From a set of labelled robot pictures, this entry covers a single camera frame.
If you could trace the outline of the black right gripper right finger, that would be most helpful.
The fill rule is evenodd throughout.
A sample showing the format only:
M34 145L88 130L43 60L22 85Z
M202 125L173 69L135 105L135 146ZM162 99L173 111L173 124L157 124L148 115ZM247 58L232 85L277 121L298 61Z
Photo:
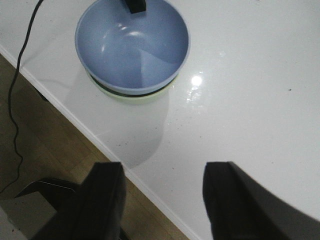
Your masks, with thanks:
M207 162L202 196L215 240L318 240L320 222L265 189L233 162Z

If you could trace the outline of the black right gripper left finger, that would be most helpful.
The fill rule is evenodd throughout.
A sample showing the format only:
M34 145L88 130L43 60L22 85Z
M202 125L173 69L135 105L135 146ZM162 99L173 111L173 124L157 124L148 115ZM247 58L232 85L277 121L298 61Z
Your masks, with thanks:
M33 236L34 240L118 240L126 201L119 162L96 162L77 191Z

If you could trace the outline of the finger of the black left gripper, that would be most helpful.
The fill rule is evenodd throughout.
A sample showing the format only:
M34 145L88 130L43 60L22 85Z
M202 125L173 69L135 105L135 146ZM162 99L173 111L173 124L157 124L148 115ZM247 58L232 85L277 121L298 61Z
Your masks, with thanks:
M123 2L131 14L142 13L147 10L145 0L123 0Z

